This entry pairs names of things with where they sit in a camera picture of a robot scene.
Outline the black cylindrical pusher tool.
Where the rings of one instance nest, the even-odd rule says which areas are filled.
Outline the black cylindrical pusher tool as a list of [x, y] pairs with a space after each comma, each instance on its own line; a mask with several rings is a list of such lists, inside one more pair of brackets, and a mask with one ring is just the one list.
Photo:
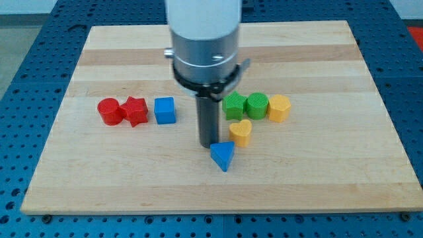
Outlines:
[[196, 97], [200, 144], [210, 148], [219, 142], [219, 103], [207, 97]]

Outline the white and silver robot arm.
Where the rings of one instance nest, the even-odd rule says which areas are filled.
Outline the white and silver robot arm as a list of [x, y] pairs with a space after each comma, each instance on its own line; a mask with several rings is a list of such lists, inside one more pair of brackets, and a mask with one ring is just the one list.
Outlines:
[[219, 103], [250, 61], [238, 62], [241, 0], [166, 0], [176, 82], [196, 99], [200, 144], [219, 141]]

